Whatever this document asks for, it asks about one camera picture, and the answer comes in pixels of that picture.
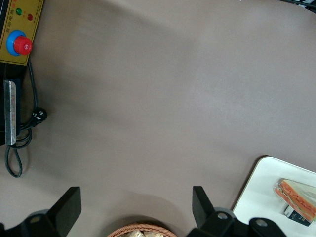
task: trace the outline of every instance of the sandwich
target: sandwich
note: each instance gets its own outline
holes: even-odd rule
[[[316,187],[281,179],[274,191],[307,221],[316,220]]]

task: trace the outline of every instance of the red button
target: red button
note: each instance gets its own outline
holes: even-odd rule
[[[13,43],[14,51],[21,55],[30,54],[32,51],[32,48],[33,48],[32,41],[25,36],[18,36]]]

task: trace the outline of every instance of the packaged food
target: packaged food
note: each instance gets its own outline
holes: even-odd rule
[[[274,191],[307,221],[316,220],[316,187],[289,179],[280,179]]]
[[[151,231],[145,231],[144,236],[145,237],[163,237],[162,234],[157,233],[157,232],[151,232]]]
[[[132,231],[129,232],[126,237],[144,237],[144,234],[141,231]]]

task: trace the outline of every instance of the wicker basket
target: wicker basket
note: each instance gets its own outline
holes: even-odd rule
[[[124,226],[111,234],[108,237],[119,237],[120,235],[126,234],[131,231],[152,231],[156,233],[162,234],[164,237],[177,237],[174,233],[166,230],[163,227],[152,225],[152,224],[144,224],[144,223],[135,223]]]

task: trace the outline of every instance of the green indicator light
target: green indicator light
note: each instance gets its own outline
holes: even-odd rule
[[[19,16],[22,15],[23,11],[20,8],[16,9],[16,14],[18,14]]]

